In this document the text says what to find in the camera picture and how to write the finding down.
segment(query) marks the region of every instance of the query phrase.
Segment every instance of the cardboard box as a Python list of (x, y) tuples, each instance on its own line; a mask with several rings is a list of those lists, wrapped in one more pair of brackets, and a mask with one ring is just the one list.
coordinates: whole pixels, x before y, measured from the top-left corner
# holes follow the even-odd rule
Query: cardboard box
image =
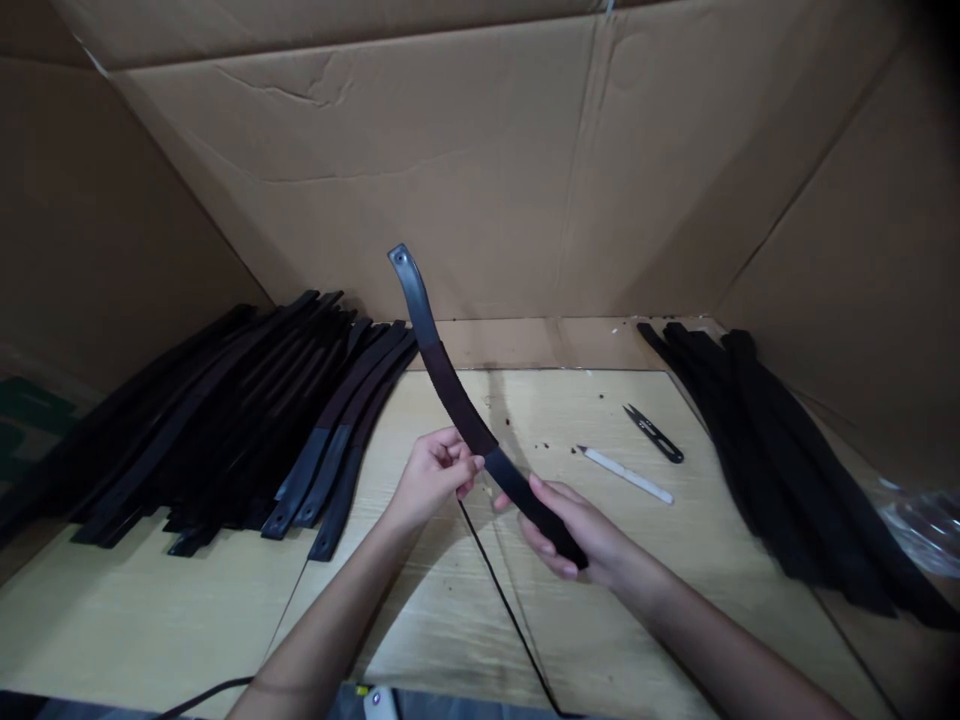
[(604, 0), (52, 0), (106, 68), (202, 60), (595, 12)]
[(440, 319), (703, 314), (900, 34), (883, 5), (677, 2), (112, 78), (277, 302), (392, 317), (405, 242)]

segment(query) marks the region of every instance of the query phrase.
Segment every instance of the table surface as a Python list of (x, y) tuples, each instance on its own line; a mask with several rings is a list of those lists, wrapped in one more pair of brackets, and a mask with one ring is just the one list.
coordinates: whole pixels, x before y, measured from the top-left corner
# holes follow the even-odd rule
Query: table surface
[[(740, 520), (713, 445), (663, 372), (459, 373), (522, 469), (577, 488), (624, 531), (860, 718), (889, 717), (813, 593), (785, 578)], [(627, 420), (650, 417), (686, 456), (669, 463)], [(401, 379), (364, 459), (329, 564), (306, 563), (315, 530), (283, 542), (223, 531), (202, 555), (164, 554), (148, 518), (115, 549), (68, 528), (0, 588), (0, 686), (162, 710), (253, 673), (385, 508), (413, 440), (448, 423), (424, 372)], [(579, 453), (595, 447), (676, 498), (666, 506)], [(481, 541), (560, 706), (609, 717), (712, 716), (684, 672), (603, 590), (557, 581), (495, 516), (481, 483), (467, 501)], [(427, 526), (394, 583), (354, 679), (546, 707), (546, 699), (456, 504)], [(236, 693), (200, 707), (223, 716)]]

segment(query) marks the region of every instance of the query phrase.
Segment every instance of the finger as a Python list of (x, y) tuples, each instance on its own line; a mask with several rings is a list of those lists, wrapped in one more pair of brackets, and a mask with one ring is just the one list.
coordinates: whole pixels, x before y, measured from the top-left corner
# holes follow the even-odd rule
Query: finger
[(453, 492), (464, 483), (473, 480), (478, 472), (483, 470), (483, 457), (474, 455), (466, 460), (458, 460), (438, 475), (440, 482), (448, 492)]
[(457, 443), (463, 442), (463, 438), (460, 437), (460, 431), (457, 430), (453, 425), (442, 430), (434, 430), (432, 433), (424, 435), (417, 442), (423, 442), (428, 445), (442, 445), (443, 447), (450, 447), (451, 445), (456, 445)]
[(530, 518), (523, 513), (517, 513), (517, 523), (520, 525), (520, 534), (523, 535), (523, 539), (538, 555), (553, 557), (557, 554), (553, 543), (547, 540)]
[(540, 558), (540, 562), (561, 580), (576, 580), (579, 571), (573, 561), (562, 555), (557, 555), (553, 543), (547, 540), (543, 533), (537, 529), (537, 526), (530, 522), (523, 513), (520, 513), (518, 517), (520, 534), (523, 535), (523, 539), (527, 541), (537, 557)]
[(473, 480), (467, 480), (463, 485), (457, 488), (457, 500), (463, 500), (470, 491), (473, 490)]
[(555, 490), (539, 477), (530, 473), (530, 489), (544, 505), (553, 510), (565, 523), (577, 516), (582, 507), (576, 500), (571, 500), (565, 494)]
[(579, 503), (580, 505), (590, 504), (589, 500), (565, 483), (557, 482), (555, 480), (544, 480), (544, 482), (558, 493), (563, 495), (565, 498), (569, 498), (575, 503)]
[(513, 505), (513, 500), (508, 498), (506, 493), (500, 493), (493, 501), (493, 509), (497, 512), (503, 512), (511, 505)]
[(465, 442), (454, 443), (447, 448), (447, 452), (450, 453), (450, 457), (452, 458), (469, 457), (473, 455)]

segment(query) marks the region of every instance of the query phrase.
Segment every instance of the black leather strap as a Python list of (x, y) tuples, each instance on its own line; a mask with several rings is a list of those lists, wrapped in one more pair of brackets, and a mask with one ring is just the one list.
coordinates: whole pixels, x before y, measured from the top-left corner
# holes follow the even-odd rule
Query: black leather strap
[(350, 368), (333, 393), (333, 397), (324, 406), (300, 456), (281, 484), (277, 496), (277, 507), (261, 529), (260, 534), (263, 537), (273, 540), (283, 538), (310, 490), (319, 469), (320, 458), (327, 448), (341, 414), (346, 410), (354, 393), (373, 372), (377, 363), (399, 345), (405, 335), (404, 323), (400, 321), (393, 323), (386, 333), (363, 351)]
[(303, 505), (297, 516), (293, 520), (296, 527), (313, 527), (317, 518), (320, 517), (327, 497), (337, 478), (340, 469), (340, 463), (343, 460), (344, 450), (347, 441), (353, 435), (353, 428), (359, 422), (361, 414), (365, 411), (371, 397), (376, 393), (377, 388), (388, 377), (388, 373), (398, 365), (400, 357), (407, 354), (411, 347), (416, 347), (416, 341), (412, 332), (407, 332), (400, 344), (387, 353), (377, 366), (373, 369), (363, 385), (354, 393), (350, 399), (350, 404), (343, 412), (340, 418), (340, 425), (337, 427), (333, 436), (333, 441), (327, 449), (323, 458), (323, 464), (317, 473), (317, 479), (310, 489), (310, 492), (304, 498)]
[(390, 393), (393, 391), (403, 371), (407, 369), (407, 366), (417, 355), (417, 345), (412, 341), (413, 337), (410, 337), (410, 342), (407, 343), (406, 350), (404, 350), (400, 357), (393, 363), (390, 372), (376, 388), (373, 397), (369, 403), (366, 404), (360, 424), (350, 438), (350, 447), (347, 450), (346, 461), (340, 472), (340, 478), (337, 481), (333, 496), (330, 498), (330, 506), (323, 516), (320, 532), (317, 533), (317, 537), (313, 541), (313, 546), (310, 548), (309, 560), (329, 562), (333, 558), (337, 546), (340, 544), (340, 538), (343, 537), (343, 531), (347, 526), (350, 506), (353, 504), (353, 496), (356, 492), (357, 481), (360, 476), (363, 454), (367, 444), (370, 442), (377, 418), (380, 417), (383, 406), (387, 404)]
[(49, 514), (66, 513), (88, 491), (93, 480), (87, 478), (109, 456), (104, 446), (135, 434), (142, 422), (142, 406), (159, 403), (162, 386), (171, 379), (175, 381), (185, 363), (207, 355), (224, 337), (245, 326), (254, 312), (251, 305), (237, 305), (151, 362), (87, 413), (43, 460), (27, 471), (22, 482), (0, 498), (0, 547), (37, 517), (41, 506)]
[[(204, 482), (196, 483), (203, 489), (177, 514), (180, 526), (176, 529), (183, 537), (171, 549), (171, 554), (195, 552), (198, 538), (212, 539), (208, 528), (244, 527), (258, 488), (270, 485), (272, 493), (278, 482), (277, 473), (271, 469), (271, 465), (278, 462), (274, 458), (295, 432), (294, 428), (301, 424), (304, 410), (313, 402), (326, 374), (325, 369), (331, 366), (331, 357), (346, 342), (343, 328), (348, 317), (340, 313), (334, 327), (305, 351), (307, 361), (294, 363), (267, 394), (267, 406), (248, 411), (245, 424), (223, 441), (220, 457), (207, 469)], [(289, 466), (289, 461), (284, 463), (280, 459), (279, 462)], [(272, 485), (271, 476), (275, 478)]]
[(400, 279), (427, 373), (453, 424), (457, 426), (470, 450), (476, 455), (484, 456), (486, 471), (517, 508), (554, 544), (557, 553), (572, 560), (581, 569), (587, 567), (587, 556), (570, 535), (563, 521), (533, 494), (527, 480), (504, 455), (493, 433), (467, 397), (440, 342), (433, 313), (430, 311), (427, 290), (410, 252), (401, 244), (391, 250), (388, 257)]
[(203, 372), (195, 382), (191, 383), (184, 399), (162, 423), (153, 439), (130, 469), (97, 502), (93, 517), (74, 534), (73, 542), (83, 544), (98, 542), (101, 532), (108, 528), (111, 519), (157, 467), (203, 401), (258, 342), (264, 340), (271, 332), (282, 327), (286, 321), (309, 307), (317, 294), (315, 291), (305, 293), (297, 302), (274, 313), (268, 321), (262, 323), (256, 330), (238, 338), (225, 355)]
[(749, 386), (745, 392), (762, 394), (781, 427), (803, 447), (845, 521), (884, 573), (886, 585), (898, 605), (930, 627), (960, 631), (960, 613), (947, 602), (907, 557), (870, 504), (863, 490), (837, 459), (813, 420), (783, 384), (757, 361), (756, 346), (748, 333), (734, 330), (723, 338), (724, 347), (740, 368)]

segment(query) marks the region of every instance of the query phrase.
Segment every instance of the right hand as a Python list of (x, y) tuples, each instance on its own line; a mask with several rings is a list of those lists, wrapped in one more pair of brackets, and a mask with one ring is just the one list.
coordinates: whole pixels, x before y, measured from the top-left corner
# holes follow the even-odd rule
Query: right hand
[[(591, 582), (611, 588), (623, 572), (631, 552), (640, 548), (623, 534), (602, 512), (573, 488), (559, 482), (548, 482), (530, 474), (533, 494), (563, 520), (567, 530), (586, 553), (590, 565), (583, 575)], [(510, 498), (500, 495), (493, 503), (497, 510), (510, 506)], [(569, 558), (557, 555), (553, 543), (544, 537), (525, 515), (518, 515), (520, 532), (530, 548), (553, 574), (562, 580), (576, 580), (580, 572)]]

